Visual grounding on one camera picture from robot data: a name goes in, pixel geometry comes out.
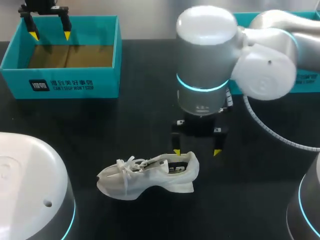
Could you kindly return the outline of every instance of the small hole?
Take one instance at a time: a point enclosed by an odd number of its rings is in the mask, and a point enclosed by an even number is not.
[[[52,207],[52,202],[51,202],[51,201],[43,200],[43,204],[44,204],[47,208],[51,208],[51,207]]]

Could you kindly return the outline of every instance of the white sneaker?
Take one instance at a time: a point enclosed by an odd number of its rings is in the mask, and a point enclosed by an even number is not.
[[[149,187],[160,186],[174,193],[192,193],[199,173],[193,152],[162,154],[150,160],[121,159],[98,174],[96,186],[105,195],[120,200],[135,200]]]

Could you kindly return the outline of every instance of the gray wall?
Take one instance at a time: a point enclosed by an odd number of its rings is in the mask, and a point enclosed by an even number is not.
[[[270,9],[312,11],[319,0],[58,0],[70,15],[118,15],[124,39],[175,38],[179,14],[195,5],[215,5],[232,12]],[[20,21],[23,0],[0,0],[0,41],[9,41]]]

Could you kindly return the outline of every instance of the black tabletop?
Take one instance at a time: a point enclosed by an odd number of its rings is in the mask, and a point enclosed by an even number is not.
[[[0,43],[0,56],[7,46]],[[96,175],[116,159],[171,153],[171,123],[183,117],[174,41],[124,40],[122,51],[118,99],[15,100],[0,78],[0,132],[39,138],[59,153],[81,239],[290,240],[287,204],[317,154],[266,133],[241,96],[233,97],[233,112],[223,119],[229,134],[217,157],[210,139],[182,139],[182,151],[194,151],[200,162],[194,193],[151,187],[135,201],[120,201],[97,190]],[[283,137],[320,147],[320,94],[250,102]]]

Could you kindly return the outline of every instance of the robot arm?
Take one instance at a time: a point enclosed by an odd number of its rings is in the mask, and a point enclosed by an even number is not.
[[[245,95],[273,100],[290,92],[297,68],[320,71],[320,22],[272,10],[249,28],[237,25],[232,13],[214,6],[192,7],[179,16],[178,101],[186,112],[219,112],[228,80]]]
[[[68,16],[69,8],[67,6],[56,6],[55,0],[25,0],[25,4],[21,5],[18,12],[21,18],[24,19],[27,31],[37,41],[40,39],[40,34],[31,13],[58,15],[61,19],[65,38],[69,40],[72,25]]]

